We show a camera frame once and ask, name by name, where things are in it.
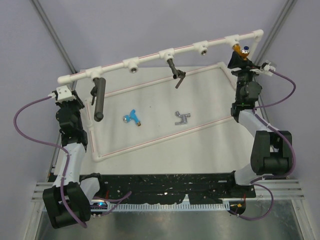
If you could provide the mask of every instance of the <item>blue faucet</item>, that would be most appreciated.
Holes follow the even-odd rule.
[[[125,115],[125,116],[123,116],[123,121],[124,121],[125,123],[128,123],[128,122],[130,122],[131,120],[134,120],[134,121],[135,121],[135,124],[136,124],[137,126],[140,126],[140,125],[141,125],[141,122],[140,122],[139,119],[137,118],[136,110],[134,110],[134,109],[130,112],[130,115]]]

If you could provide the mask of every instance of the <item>silver faucet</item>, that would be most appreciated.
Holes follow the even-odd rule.
[[[180,114],[179,111],[176,111],[176,112],[175,112],[175,115],[176,115],[178,118],[181,118],[181,121],[180,121],[180,122],[175,122],[175,125],[184,125],[184,124],[187,124],[187,123],[188,123],[187,118],[190,118],[190,117],[191,117],[191,114],[190,114],[190,113]]]

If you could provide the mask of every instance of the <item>gray floor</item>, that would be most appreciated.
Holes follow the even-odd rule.
[[[270,201],[247,203],[245,215],[258,217]],[[53,229],[42,213],[37,240],[302,240],[289,200],[276,201],[272,212],[259,221],[247,221],[226,211],[114,213],[91,218],[88,228],[73,225]]]

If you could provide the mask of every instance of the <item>black lever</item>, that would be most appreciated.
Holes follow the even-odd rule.
[[[177,78],[180,79],[177,85],[175,86],[175,88],[178,89],[180,84],[186,77],[186,72],[176,69],[174,61],[172,59],[168,59],[167,63],[169,64],[169,67],[171,68],[171,71],[173,73],[173,79],[177,79]]]
[[[104,101],[105,101],[105,90],[106,90],[106,80],[103,77],[94,78],[94,87],[91,90],[92,102],[91,105],[95,103],[94,108],[94,120],[100,122],[104,118]]]

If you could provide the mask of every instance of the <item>gray wall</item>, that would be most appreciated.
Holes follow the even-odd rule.
[[[20,107],[53,91],[57,77],[69,70],[29,1],[1,1],[0,32],[0,239],[20,240],[35,184],[45,180],[53,148],[18,135],[13,118]],[[55,142],[56,110],[53,100],[39,103],[21,113],[18,125],[30,136]]]
[[[284,103],[267,109],[271,123],[293,134],[297,165],[294,175],[320,226],[320,78],[319,39],[320,1],[299,0],[281,32],[267,53],[266,59],[277,64],[277,72],[296,82],[296,92]],[[292,85],[286,80],[259,77],[263,87],[264,103],[273,103],[285,97]]]
[[[203,40],[268,34],[285,0],[40,0],[76,69],[177,48]],[[230,47],[206,56],[180,54],[177,66],[228,61]],[[164,61],[147,66],[164,66]]]

